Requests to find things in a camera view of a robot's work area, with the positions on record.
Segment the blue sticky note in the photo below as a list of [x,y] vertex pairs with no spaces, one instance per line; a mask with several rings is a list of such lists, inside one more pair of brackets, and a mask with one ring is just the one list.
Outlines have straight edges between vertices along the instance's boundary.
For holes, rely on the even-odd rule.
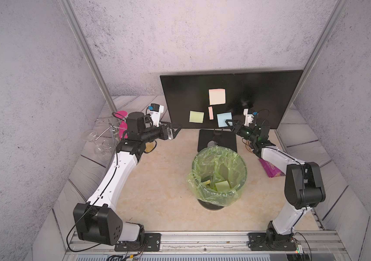
[[228,127],[228,124],[226,123],[226,121],[231,120],[231,119],[232,119],[232,113],[231,112],[218,114],[217,115],[218,127],[219,128]]

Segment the small pink narrow sticky note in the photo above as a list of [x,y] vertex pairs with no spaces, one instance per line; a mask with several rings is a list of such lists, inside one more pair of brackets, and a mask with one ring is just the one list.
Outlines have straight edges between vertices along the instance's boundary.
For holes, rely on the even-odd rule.
[[208,114],[209,114],[209,119],[213,120],[214,119],[214,114],[213,114],[213,108],[208,107]]

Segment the large pink sticky note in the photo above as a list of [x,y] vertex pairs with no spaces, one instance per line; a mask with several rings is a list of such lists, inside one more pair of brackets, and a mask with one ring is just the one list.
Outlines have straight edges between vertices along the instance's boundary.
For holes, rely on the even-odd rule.
[[226,103],[225,89],[209,89],[209,104],[219,105]]

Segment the light green sticky note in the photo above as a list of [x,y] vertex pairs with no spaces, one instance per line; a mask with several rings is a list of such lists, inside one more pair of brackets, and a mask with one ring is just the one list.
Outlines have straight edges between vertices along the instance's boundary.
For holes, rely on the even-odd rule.
[[217,192],[228,192],[231,189],[229,181],[222,181],[215,183],[215,189]]

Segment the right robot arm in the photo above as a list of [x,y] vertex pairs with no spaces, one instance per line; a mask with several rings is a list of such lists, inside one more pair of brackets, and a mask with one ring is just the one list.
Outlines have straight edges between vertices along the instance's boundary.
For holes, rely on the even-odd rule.
[[251,151],[285,174],[286,203],[265,233],[249,233],[252,251],[298,251],[294,227],[312,208],[326,199],[320,167],[314,162],[297,159],[269,140],[268,126],[250,128],[239,120],[226,120],[227,127],[249,142]]

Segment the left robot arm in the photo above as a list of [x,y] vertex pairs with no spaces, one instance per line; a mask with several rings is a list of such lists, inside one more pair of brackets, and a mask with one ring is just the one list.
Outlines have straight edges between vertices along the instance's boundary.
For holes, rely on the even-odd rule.
[[180,124],[161,122],[156,112],[133,112],[123,118],[127,130],[116,146],[107,172],[86,203],[73,210],[73,229],[78,238],[95,246],[126,244],[132,250],[141,250],[145,244],[145,230],[141,224],[122,221],[116,206],[123,187],[145,153],[146,144],[173,140],[181,131]]

